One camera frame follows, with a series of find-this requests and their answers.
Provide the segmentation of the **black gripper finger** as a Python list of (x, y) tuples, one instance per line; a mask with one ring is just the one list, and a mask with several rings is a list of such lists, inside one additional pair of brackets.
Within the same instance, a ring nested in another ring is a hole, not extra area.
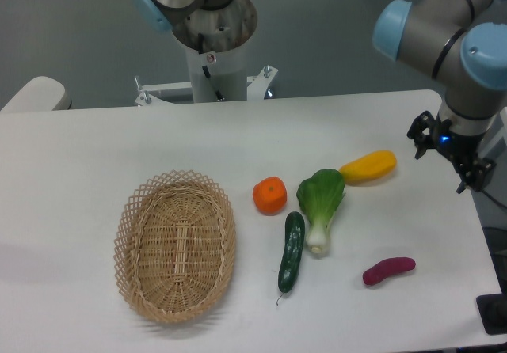
[(416, 153), (415, 159), (420, 159), (425, 155), (427, 150), (435, 148), (435, 143), (432, 137), (433, 126), (435, 119), (428, 111), (424, 111), (416, 117), (409, 130), (407, 131), (407, 138), (413, 141)]
[(460, 178), (456, 192), (462, 193), (466, 189), (480, 192), (490, 182), (495, 168), (496, 162), (490, 158), (481, 158), (478, 155), (466, 157), (456, 164), (456, 173)]

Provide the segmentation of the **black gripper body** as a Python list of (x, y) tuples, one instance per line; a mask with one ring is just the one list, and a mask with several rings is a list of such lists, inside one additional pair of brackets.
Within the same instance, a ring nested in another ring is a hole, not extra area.
[(451, 131), (451, 126), (451, 120), (436, 119), (430, 133), (434, 148), (456, 171), (471, 171), (483, 134), (461, 135)]

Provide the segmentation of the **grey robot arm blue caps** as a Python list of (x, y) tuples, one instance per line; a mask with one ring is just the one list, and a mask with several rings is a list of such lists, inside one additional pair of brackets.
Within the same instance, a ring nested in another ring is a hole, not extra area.
[(478, 150), (506, 106), (506, 26), (474, 23), (495, 1), (395, 0), (373, 30), (377, 51), (445, 86), (437, 115), (420, 114), (407, 136), (416, 158), (434, 149), (452, 163), (460, 192), (483, 190), (495, 167)]

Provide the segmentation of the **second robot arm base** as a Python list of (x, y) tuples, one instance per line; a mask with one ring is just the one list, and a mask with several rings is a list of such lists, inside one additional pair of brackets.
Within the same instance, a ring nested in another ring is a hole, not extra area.
[(254, 35), (257, 11), (250, 0), (133, 0), (138, 12), (157, 32), (172, 32), (197, 51), (226, 52)]

